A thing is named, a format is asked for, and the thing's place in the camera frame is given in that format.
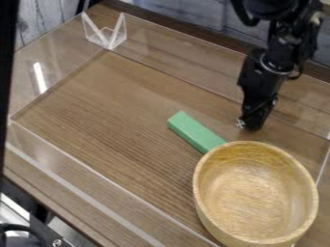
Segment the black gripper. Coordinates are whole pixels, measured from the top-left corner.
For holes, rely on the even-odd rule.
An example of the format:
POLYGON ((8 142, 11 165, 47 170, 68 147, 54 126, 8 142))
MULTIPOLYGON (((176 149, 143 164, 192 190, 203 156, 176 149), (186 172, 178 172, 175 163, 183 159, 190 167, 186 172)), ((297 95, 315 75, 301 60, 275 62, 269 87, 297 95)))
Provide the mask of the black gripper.
POLYGON ((279 52, 253 49, 243 61, 238 85, 243 92, 242 114, 237 126, 255 132, 277 105, 277 94, 293 71, 293 61, 279 52))

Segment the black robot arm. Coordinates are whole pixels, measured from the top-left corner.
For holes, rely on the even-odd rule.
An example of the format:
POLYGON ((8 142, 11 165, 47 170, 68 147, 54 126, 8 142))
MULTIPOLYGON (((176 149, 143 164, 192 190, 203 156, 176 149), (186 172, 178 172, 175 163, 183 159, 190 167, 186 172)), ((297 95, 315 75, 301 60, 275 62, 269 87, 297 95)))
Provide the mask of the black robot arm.
POLYGON ((321 0, 231 0, 241 22, 270 23, 267 46, 250 50, 239 72, 243 100, 238 126, 257 131, 278 102, 285 81, 295 80, 317 50, 323 21, 321 0))

